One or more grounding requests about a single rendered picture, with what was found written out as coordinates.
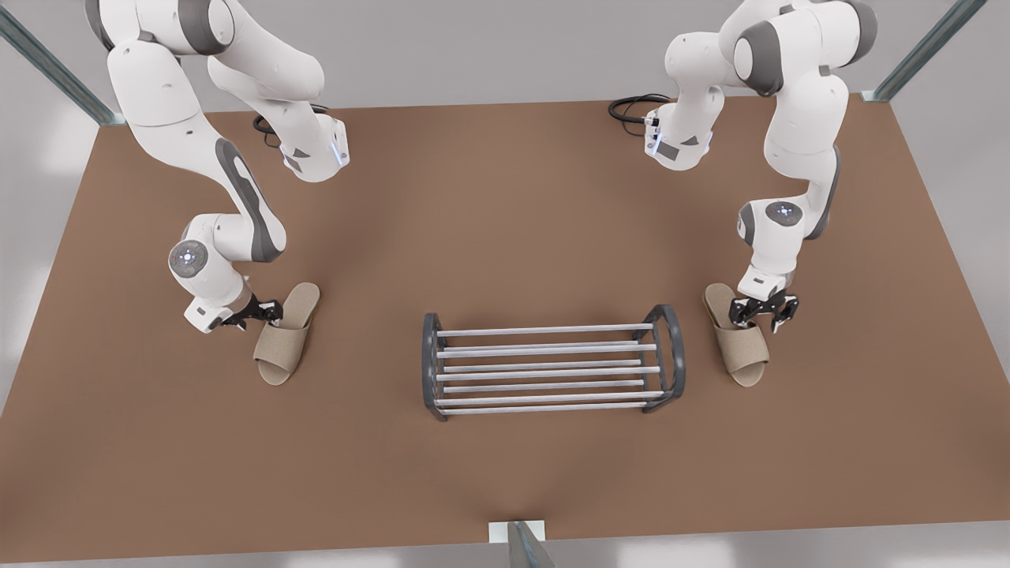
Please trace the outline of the beige slipper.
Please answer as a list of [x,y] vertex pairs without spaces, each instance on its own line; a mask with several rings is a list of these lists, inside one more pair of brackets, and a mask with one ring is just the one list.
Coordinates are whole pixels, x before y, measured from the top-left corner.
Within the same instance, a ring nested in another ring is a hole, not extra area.
[[771,356],[756,323],[750,321],[740,327],[730,320],[733,299],[732,288],[718,282],[708,285],[703,294],[726,371],[738,385],[751,387],[761,380]]
[[285,383],[298,368],[310,324],[321,302],[317,284],[296,285],[282,303],[282,318],[268,323],[257,339],[252,359],[268,385]]

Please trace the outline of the grey metal shoe rack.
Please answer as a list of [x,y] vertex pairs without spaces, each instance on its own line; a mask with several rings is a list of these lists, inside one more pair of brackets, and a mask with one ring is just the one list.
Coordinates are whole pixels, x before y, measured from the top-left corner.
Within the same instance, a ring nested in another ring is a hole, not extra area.
[[444,330],[422,327],[425,408],[439,421],[544,411],[651,413],[686,388],[682,328],[670,305],[638,323]]

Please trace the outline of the silver frame post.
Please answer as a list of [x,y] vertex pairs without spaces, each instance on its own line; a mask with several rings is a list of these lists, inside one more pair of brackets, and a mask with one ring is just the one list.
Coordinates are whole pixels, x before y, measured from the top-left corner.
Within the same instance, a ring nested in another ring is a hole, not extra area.
[[891,102],[941,48],[960,32],[989,0],[955,0],[932,28],[902,58],[901,62],[872,90],[858,93],[863,102]]
[[69,71],[7,8],[0,6],[0,37],[50,80],[65,97],[89,115],[98,126],[125,125],[75,74]]
[[494,520],[488,529],[489,543],[507,543],[509,568],[556,568],[544,549],[544,520]]

